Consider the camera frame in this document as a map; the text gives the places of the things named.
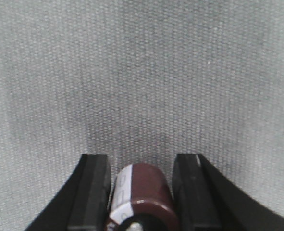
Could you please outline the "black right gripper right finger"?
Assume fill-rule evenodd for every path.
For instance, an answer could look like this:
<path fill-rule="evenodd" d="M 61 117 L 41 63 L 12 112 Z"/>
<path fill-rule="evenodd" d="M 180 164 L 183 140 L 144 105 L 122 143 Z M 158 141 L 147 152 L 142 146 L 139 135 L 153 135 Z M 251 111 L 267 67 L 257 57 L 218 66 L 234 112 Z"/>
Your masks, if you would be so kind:
<path fill-rule="evenodd" d="M 172 189 L 183 231 L 284 231 L 284 217 L 229 181 L 201 154 L 177 154 Z"/>

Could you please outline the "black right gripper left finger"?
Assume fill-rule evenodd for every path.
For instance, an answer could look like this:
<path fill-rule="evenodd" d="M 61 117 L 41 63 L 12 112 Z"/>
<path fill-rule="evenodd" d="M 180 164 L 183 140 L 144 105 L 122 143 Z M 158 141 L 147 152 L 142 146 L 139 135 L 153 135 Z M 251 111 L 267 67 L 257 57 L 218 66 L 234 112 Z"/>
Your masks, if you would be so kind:
<path fill-rule="evenodd" d="M 83 154 L 69 179 L 27 230 L 102 231 L 110 191 L 108 157 Z"/>

